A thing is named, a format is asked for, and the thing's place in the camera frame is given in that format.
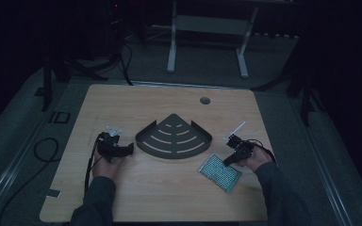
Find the gray carpet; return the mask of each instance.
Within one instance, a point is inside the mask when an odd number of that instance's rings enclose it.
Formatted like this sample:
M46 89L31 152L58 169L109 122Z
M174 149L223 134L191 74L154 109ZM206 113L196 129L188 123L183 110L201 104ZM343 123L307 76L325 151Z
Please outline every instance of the gray carpet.
M148 42L147 48L130 38L132 60L128 72L131 80L248 89L276 77L296 43L296 40L286 38L252 37L245 54L250 76L242 79L233 48L206 45L205 36L200 37L199 42L186 37L189 38L188 34L184 39L180 38L174 73L166 72L169 54L167 33ZM129 54L129 50L124 48L125 61ZM117 67L100 74L110 78L109 84L124 83ZM54 102L46 113L42 113L42 99L34 96L37 87L41 86L41 78L41 71L32 75L0 117L0 176L18 152L25 152L22 169L0 203L0 211L2 204L43 167L44 163L33 154L33 147L39 140L47 137L57 139L57 157L61 156L87 89L90 84L97 83L77 74L68 85L55 82ZM339 225L341 219L329 200L329 191L324 189L315 160L315 156L322 156L350 216L350 224L340 225L362 225L362 182L337 130L328 115L319 110L310 112L310 127L305 128L297 114L301 100L299 97L286 97L284 90L287 85L288 82L255 94L281 170L303 195L315 225ZM49 123L53 111L70 113L69 122ZM28 137L39 121L42 121L41 130L34 133L35 137ZM55 145L50 140L39 145L45 159L54 149ZM15 196L3 215L2 225L48 225L39 220L39 212L44 192L49 188L57 166L58 163L50 164ZM241 222L240 225L258 226L266 225L266 222Z

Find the table top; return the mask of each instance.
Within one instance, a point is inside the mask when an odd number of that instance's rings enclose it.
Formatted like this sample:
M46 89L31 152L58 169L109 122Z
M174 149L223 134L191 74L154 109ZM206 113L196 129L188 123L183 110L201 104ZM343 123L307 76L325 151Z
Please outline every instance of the table top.
M200 100L210 100L203 105ZM185 159L162 159L137 145L126 158L116 179L115 221L243 221L267 219L262 190L248 168L226 193L198 169L212 155L225 159L233 150L223 139L237 131L242 139L260 140L271 150L254 94L246 89L92 85L80 109L58 166L51 189L58 198L46 197L40 218L46 222L70 221L82 204L84 180L94 140L106 126L122 129L119 145L136 142L135 135L153 121L172 113L187 123L196 122L211 136L211 146Z

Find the person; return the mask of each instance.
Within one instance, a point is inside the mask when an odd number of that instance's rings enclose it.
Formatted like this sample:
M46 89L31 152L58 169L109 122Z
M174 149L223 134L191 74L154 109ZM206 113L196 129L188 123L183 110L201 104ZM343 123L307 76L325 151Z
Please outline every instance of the person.
M83 204L74 210L70 225L112 225L114 179L124 157L108 163L95 152L94 159L93 180ZM252 156L242 159L237 165L247 166L257 175L263 189L269 226L313 225L306 203L263 149L254 147Z

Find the white desk leg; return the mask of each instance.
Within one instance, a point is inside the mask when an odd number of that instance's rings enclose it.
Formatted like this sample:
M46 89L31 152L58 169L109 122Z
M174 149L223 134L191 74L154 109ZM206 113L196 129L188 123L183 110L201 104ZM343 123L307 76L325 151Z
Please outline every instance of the white desk leg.
M252 17L249 23L246 25L245 35L243 37L243 43L240 48L237 49L237 58L239 63L240 76L242 78L247 78L249 76L248 70L246 68L245 53L246 45L248 44L249 37L251 36L252 27L255 23L255 17L257 15L258 8L254 8L252 12Z
M176 1L173 1L173 19L172 19L172 43L170 46L169 62L167 63L167 72L173 73L175 68L175 54L177 53L177 46L175 44L175 31L176 31Z

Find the hand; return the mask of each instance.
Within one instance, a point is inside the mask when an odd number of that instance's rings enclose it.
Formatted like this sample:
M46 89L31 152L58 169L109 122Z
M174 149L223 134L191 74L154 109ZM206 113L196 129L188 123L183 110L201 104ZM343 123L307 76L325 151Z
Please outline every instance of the hand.
M240 167L248 166L253 172L261 165L272 162L272 158L260 147L255 146L250 158L240 160L237 165Z
M98 150L95 150L93 162L96 164L92 168L92 176L104 176L114 181L117 171L124 160L125 157L120 157L116 158L113 163L109 163L98 153Z

